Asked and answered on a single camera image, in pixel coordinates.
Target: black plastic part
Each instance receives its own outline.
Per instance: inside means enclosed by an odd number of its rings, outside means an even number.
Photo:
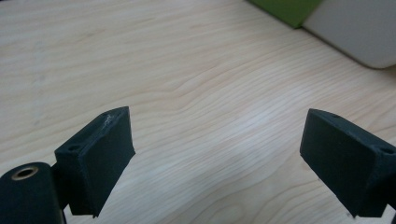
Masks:
[[[128,107],[103,113],[55,150],[61,206],[98,217],[134,155]]]
[[[396,147],[332,113],[310,109],[301,155],[349,213],[381,217],[396,202]]]
[[[65,223],[48,164],[24,164],[0,178],[0,223]]]

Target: green object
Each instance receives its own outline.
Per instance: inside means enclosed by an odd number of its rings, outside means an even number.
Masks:
[[[249,0],[293,28],[299,28],[322,0]]]

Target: white object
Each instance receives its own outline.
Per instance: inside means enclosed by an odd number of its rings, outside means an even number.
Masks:
[[[369,67],[396,64],[396,0],[323,0],[303,27]]]

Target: wood grain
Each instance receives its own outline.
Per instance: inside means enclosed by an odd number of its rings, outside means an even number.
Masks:
[[[0,2],[0,173],[128,105],[137,154],[99,218],[69,223],[390,223],[351,217],[299,155],[308,108],[396,145],[396,68],[355,63],[246,1]]]

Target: wooden table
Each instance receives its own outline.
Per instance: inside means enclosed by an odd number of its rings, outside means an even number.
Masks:
[[[353,219],[299,154],[308,108],[396,145],[396,67],[372,70],[246,1],[0,2],[0,174],[128,105],[137,154],[99,218]]]

